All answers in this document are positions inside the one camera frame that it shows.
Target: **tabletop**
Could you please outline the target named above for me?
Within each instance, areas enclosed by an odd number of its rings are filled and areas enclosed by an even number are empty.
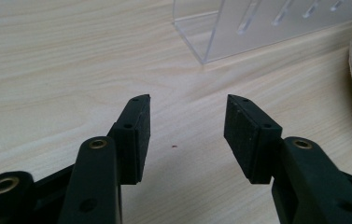
[[[352,22],[201,65],[171,0],[0,1],[0,174],[39,180],[151,96],[143,180],[122,187],[124,223],[279,223],[223,138],[228,94],[254,101],[352,174]]]

